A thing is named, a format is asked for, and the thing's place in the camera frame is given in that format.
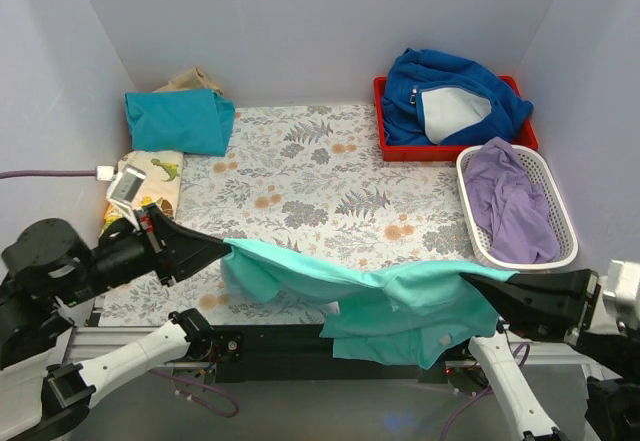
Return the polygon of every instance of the clothing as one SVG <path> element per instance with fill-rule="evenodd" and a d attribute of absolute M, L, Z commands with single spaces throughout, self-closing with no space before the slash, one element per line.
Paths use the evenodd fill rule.
<path fill-rule="evenodd" d="M 560 253 L 542 185 L 532 186 L 513 147 L 494 138 L 471 158 L 464 183 L 473 220 L 491 233 L 491 256 L 545 263 Z"/>
<path fill-rule="evenodd" d="M 258 302 L 287 290 L 314 303 L 338 302 L 320 336 L 334 338 L 333 355 L 428 369 L 448 348 L 495 332 L 498 314 L 460 277 L 499 271 L 464 261 L 421 261 L 364 273 L 253 239 L 225 239 L 225 285 Z"/>
<path fill-rule="evenodd" d="M 154 93 L 166 93 L 168 91 L 185 91 L 188 89 L 207 88 L 213 89 L 218 94 L 224 96 L 222 86 L 211 81 L 200 68 L 195 67 L 171 79 L 163 87 L 156 89 Z"/>
<path fill-rule="evenodd" d="M 381 104 L 391 146 L 513 141 L 533 110 L 478 63 L 430 49 L 396 59 Z"/>
<path fill-rule="evenodd" d="M 233 103 L 211 89 L 127 93 L 133 148 L 224 156 L 235 116 Z"/>
<path fill-rule="evenodd" d="M 182 179 L 180 176 L 184 166 L 184 154 L 178 151 L 154 153 L 133 151 L 118 161 L 118 171 L 122 172 L 127 164 L 141 169 L 147 175 L 131 202 L 133 209 L 156 203 L 166 216 L 173 219 L 180 197 L 180 180 Z M 120 211 L 109 204 L 102 229 L 107 229 L 111 223 L 121 217 Z"/>

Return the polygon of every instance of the teal shirt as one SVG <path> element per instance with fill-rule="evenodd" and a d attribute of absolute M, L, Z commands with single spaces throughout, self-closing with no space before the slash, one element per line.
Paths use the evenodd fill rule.
<path fill-rule="evenodd" d="M 337 358 L 428 369 L 448 348 L 472 336 L 492 336 L 498 313 L 460 273 L 506 281 L 499 271 L 466 261 L 419 261 L 361 272 L 254 239 L 225 239 L 225 283 L 256 301 L 287 289 L 314 303 L 338 302 L 323 337 Z"/>
<path fill-rule="evenodd" d="M 224 156 L 235 106 L 212 89 L 126 93 L 133 149 Z"/>

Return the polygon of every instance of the purple clothing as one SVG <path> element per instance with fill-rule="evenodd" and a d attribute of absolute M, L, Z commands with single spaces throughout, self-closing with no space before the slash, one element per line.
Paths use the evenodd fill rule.
<path fill-rule="evenodd" d="M 464 182 L 473 219 L 492 236 L 489 254 L 505 263 L 546 263 L 560 253 L 542 185 L 531 185 L 513 147 L 493 138 L 469 161 Z"/>

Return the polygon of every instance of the white wall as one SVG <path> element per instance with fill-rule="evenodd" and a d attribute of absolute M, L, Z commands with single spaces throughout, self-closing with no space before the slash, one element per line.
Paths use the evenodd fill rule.
<path fill-rule="evenodd" d="M 640 0 L 555 0 L 517 70 L 578 264 L 640 261 Z"/>
<path fill-rule="evenodd" d="M 89 1 L 0 0 L 0 29 L 0 171 L 115 163 L 129 146 L 133 84 Z M 92 179 L 1 180 L 0 249 L 46 217 L 94 246 L 105 190 Z"/>
<path fill-rule="evenodd" d="M 552 0 L 91 0 L 140 90 L 198 64 L 239 105 L 363 101 L 407 46 L 512 73 Z"/>

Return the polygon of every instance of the beige cloth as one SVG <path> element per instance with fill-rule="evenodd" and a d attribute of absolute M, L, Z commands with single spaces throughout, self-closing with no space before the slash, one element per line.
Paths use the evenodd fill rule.
<path fill-rule="evenodd" d="M 213 89 L 220 95 L 224 95 L 222 87 L 211 81 L 204 72 L 198 68 L 191 68 L 189 71 L 176 76 L 154 93 L 165 93 L 167 91 L 186 91 L 188 89 Z"/>

